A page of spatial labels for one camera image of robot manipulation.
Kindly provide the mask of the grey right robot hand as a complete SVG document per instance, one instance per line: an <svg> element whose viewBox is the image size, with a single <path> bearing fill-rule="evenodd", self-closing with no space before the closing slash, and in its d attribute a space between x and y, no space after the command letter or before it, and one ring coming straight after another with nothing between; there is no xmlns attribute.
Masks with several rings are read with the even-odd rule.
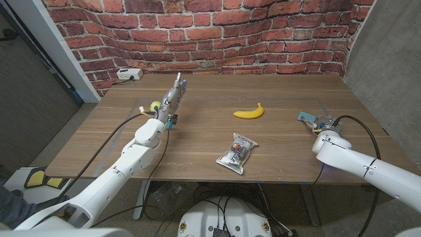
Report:
<svg viewBox="0 0 421 237"><path fill-rule="evenodd" d="M301 116L300 120L303 121L316 135L319 135L319 133L328 130L336 132L339 135L342 133L341 122L334 126L335 118L331 115L328 115L327 117L318 115L314 118L310 118L309 116Z"/></svg>

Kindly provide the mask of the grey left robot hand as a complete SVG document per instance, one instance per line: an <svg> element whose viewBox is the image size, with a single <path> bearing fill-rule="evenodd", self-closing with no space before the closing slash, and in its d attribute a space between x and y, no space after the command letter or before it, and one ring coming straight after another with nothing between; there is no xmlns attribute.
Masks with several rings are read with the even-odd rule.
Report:
<svg viewBox="0 0 421 237"><path fill-rule="evenodd" d="M177 74L174 85L163 96L161 105L155 114L155 118L163 122L169 129L178 121L176 111L186 92L186 80L181 80L181 73Z"/></svg>

